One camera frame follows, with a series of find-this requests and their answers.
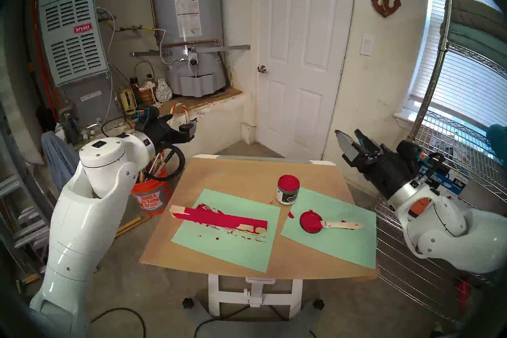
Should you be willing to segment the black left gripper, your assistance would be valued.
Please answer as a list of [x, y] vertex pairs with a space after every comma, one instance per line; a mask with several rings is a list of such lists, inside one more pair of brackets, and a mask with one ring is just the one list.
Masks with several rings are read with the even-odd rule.
[[155, 113], [145, 113], [145, 147], [149, 155], [155, 155], [170, 145], [190, 142], [194, 138], [197, 118], [180, 125], [178, 131], [168, 124], [172, 118], [172, 114], [157, 117]]

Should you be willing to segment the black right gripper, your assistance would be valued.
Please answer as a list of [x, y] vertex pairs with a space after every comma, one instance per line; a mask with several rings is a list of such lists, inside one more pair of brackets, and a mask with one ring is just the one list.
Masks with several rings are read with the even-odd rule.
[[414, 142], [402, 140], [396, 150], [378, 145], [359, 129], [354, 131], [357, 142], [340, 130], [335, 135], [342, 158], [371, 182], [384, 198], [391, 198], [406, 183], [416, 177], [417, 157], [422, 148]]

